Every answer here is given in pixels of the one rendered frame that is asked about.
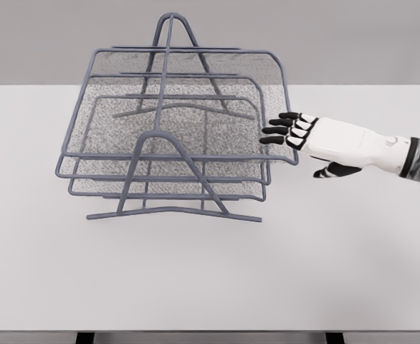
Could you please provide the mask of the grey mesh file tray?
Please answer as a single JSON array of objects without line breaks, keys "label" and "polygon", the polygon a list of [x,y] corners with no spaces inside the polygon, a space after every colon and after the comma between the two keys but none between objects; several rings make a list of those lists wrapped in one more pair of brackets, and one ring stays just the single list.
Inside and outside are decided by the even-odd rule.
[{"label": "grey mesh file tray", "polygon": [[139,137],[147,161],[258,161],[264,95],[241,75],[156,73],[91,75],[65,140],[68,157],[130,158]]},{"label": "grey mesh file tray", "polygon": [[[159,47],[156,53],[153,53],[152,50],[152,47],[96,50],[91,57],[82,87],[91,75],[98,74],[156,73],[161,76],[165,47]],[[241,75],[254,80],[262,90],[265,103],[265,119],[257,139],[258,143],[267,151],[260,158],[267,168],[267,180],[264,183],[269,180],[268,170],[272,163],[282,162],[292,166],[297,164],[298,156],[295,150],[286,145],[264,145],[259,142],[263,127],[266,127],[277,113],[286,111],[290,107],[285,74],[279,60],[272,53],[261,50],[172,47],[168,58],[166,76],[171,74]],[[72,117],[62,145],[62,151],[71,124]],[[62,151],[55,172],[60,178],[72,180],[70,176],[64,176],[59,171],[63,159],[66,157]]]},{"label": "grey mesh file tray", "polygon": [[[118,197],[123,190],[129,158],[119,161],[78,159],[65,157],[60,173],[72,178],[74,194]],[[196,162],[201,172],[209,177],[214,191],[223,199],[238,196],[259,199],[262,185],[267,180],[266,165],[258,161],[231,162],[221,165],[216,161]],[[131,197],[166,194],[193,197],[205,192],[200,183],[191,180],[192,172],[184,162],[147,161],[141,158],[130,185]]]}]

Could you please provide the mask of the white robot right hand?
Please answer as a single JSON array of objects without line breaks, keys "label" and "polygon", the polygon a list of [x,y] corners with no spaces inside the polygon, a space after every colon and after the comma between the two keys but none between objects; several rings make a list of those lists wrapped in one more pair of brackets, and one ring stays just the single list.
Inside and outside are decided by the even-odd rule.
[{"label": "white robot right hand", "polygon": [[262,129],[264,145],[287,145],[328,164],[314,178],[340,178],[373,164],[376,134],[350,123],[304,113],[280,113]]}]

